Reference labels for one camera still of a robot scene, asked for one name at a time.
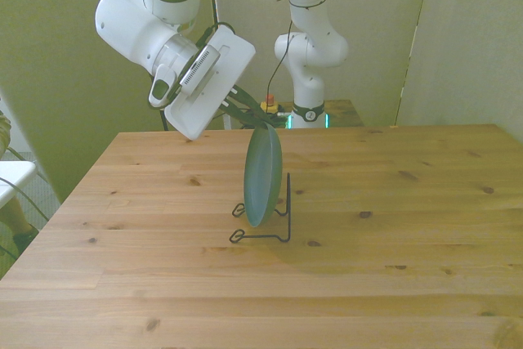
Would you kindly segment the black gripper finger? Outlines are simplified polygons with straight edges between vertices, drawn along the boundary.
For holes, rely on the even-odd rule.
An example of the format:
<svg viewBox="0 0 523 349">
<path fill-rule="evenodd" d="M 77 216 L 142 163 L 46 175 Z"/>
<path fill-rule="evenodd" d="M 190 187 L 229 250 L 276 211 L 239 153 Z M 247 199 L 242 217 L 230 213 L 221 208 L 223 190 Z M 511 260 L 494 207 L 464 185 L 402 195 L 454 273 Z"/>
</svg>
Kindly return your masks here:
<svg viewBox="0 0 523 349">
<path fill-rule="evenodd" d="M 220 110 L 238 120 L 247 128 L 265 128 L 269 123 L 267 119 L 264 119 L 253 112 L 243 111 L 237 105 L 227 100 L 224 100 L 220 104 Z"/>
<path fill-rule="evenodd" d="M 260 104 L 241 87 L 233 86 L 231 88 L 231 97 L 251 110 L 255 118 L 271 123 L 270 116 L 264 112 Z"/>
</svg>

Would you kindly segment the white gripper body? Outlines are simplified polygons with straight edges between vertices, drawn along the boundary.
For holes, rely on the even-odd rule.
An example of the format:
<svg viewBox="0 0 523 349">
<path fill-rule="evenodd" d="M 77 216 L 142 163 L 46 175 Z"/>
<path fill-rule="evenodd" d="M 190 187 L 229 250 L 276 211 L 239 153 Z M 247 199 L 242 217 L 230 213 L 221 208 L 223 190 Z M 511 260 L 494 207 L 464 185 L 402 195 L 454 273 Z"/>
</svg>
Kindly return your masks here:
<svg viewBox="0 0 523 349">
<path fill-rule="evenodd" d="M 185 137 L 197 139 L 255 53 L 251 43 L 219 26 L 181 78 L 176 98 L 164 110 L 167 121 Z"/>
</svg>

